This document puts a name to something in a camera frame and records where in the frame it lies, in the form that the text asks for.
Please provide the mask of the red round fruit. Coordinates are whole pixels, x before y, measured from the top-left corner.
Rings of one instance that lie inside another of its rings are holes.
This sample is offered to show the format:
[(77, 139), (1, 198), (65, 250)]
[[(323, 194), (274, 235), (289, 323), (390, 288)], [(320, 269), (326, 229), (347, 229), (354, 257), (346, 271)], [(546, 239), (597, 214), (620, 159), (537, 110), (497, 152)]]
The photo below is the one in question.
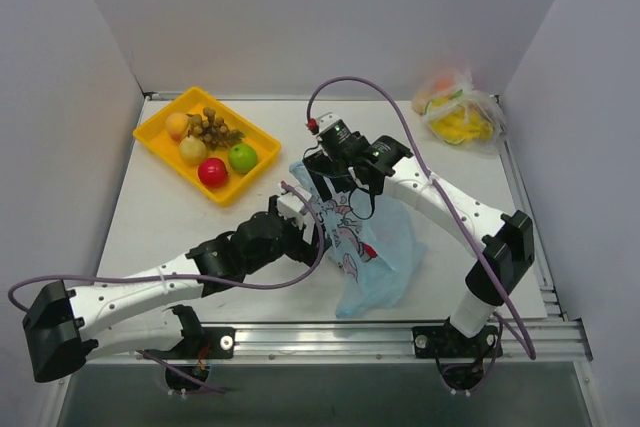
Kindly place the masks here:
[(226, 164), (217, 157), (204, 160), (197, 169), (199, 181), (208, 188), (220, 188), (227, 184), (229, 174)]

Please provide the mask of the green apple fruit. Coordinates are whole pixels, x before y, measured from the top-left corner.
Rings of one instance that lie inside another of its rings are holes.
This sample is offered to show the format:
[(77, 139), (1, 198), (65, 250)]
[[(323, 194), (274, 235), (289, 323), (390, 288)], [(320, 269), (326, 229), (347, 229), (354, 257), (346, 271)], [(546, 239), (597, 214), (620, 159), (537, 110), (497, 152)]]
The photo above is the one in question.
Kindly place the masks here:
[(228, 160), (232, 169), (239, 174), (247, 174), (259, 162), (256, 151), (245, 143), (238, 143), (228, 152)]

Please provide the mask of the yellow lemon fruit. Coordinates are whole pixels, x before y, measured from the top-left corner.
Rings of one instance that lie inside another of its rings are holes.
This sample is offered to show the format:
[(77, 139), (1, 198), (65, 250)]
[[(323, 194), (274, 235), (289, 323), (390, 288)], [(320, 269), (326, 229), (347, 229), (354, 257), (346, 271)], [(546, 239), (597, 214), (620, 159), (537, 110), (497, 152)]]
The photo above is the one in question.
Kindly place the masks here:
[(207, 147), (197, 137), (185, 137), (179, 144), (179, 155), (186, 164), (196, 166), (207, 158)]

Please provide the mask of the light blue printed plastic bag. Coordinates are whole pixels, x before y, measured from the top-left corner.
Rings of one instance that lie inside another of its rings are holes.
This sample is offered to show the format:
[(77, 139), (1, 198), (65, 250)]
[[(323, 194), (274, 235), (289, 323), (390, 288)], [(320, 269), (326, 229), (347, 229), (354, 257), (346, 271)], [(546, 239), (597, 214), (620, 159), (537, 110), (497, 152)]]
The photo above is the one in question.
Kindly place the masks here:
[(331, 246), (329, 258), (344, 273), (344, 287), (335, 315), (361, 318), (373, 309), (394, 307), (407, 292), (422, 264), (427, 246), (417, 239), (404, 205), (386, 195), (371, 202), (356, 191), (330, 188), (323, 201), (302, 162), (289, 166), (290, 174), (312, 194)]

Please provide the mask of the orange peach fruit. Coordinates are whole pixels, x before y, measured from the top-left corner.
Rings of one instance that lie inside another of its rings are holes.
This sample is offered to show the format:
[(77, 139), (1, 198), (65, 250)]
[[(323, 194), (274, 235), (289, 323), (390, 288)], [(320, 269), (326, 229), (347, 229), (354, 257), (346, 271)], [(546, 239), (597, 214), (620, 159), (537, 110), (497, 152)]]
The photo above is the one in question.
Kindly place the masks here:
[(188, 134), (190, 118), (185, 113), (173, 113), (165, 120), (165, 131), (174, 142), (181, 142)]

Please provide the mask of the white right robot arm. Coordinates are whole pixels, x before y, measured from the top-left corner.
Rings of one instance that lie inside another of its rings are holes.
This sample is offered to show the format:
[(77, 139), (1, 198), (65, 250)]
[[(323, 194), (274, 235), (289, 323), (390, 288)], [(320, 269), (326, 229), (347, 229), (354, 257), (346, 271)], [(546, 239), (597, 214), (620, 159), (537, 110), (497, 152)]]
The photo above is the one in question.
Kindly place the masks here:
[(304, 165), (323, 199), (332, 190), (358, 188), (371, 199), (387, 195), (436, 223), (475, 256), (465, 278), (466, 292), (443, 332), (450, 353), (470, 353), (490, 316), (505, 304), (534, 263), (531, 218), (520, 210), (504, 213), (440, 176), (425, 173), (416, 154), (401, 142), (387, 135), (369, 142), (336, 114), (312, 119), (307, 127), (320, 150)]

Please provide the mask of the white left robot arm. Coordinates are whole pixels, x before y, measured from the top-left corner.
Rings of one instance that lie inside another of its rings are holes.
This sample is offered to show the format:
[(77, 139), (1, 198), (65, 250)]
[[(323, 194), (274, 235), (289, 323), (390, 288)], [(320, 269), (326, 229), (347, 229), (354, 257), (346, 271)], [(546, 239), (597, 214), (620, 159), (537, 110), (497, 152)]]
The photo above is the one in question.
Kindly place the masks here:
[(205, 335), (187, 302), (231, 288), (282, 257), (309, 277), (329, 245), (321, 214), (297, 191), (274, 195), (265, 211), (156, 268), (122, 277), (51, 275), (26, 307), (22, 327), (33, 378), (48, 383), (89, 360), (130, 350), (196, 355)]

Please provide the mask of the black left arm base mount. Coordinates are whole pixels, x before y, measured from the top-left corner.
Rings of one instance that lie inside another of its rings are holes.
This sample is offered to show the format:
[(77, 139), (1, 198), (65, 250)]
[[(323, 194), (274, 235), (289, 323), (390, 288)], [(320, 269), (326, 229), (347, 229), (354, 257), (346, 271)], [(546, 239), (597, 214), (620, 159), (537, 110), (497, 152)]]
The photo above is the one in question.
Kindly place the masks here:
[(236, 330), (230, 326), (206, 326), (190, 306), (175, 305), (165, 309), (169, 339), (152, 347), (150, 352), (163, 360), (227, 360), (234, 354)]

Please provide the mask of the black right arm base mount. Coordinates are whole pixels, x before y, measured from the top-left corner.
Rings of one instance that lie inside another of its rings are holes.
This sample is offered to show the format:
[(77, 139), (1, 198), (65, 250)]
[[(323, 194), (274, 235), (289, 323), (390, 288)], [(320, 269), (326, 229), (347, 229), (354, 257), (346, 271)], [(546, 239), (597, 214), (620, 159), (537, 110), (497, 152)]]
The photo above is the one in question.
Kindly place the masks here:
[(474, 337), (465, 337), (448, 321), (417, 325), (411, 329), (414, 355), (418, 359), (458, 360), (502, 357), (499, 328), (485, 325)]

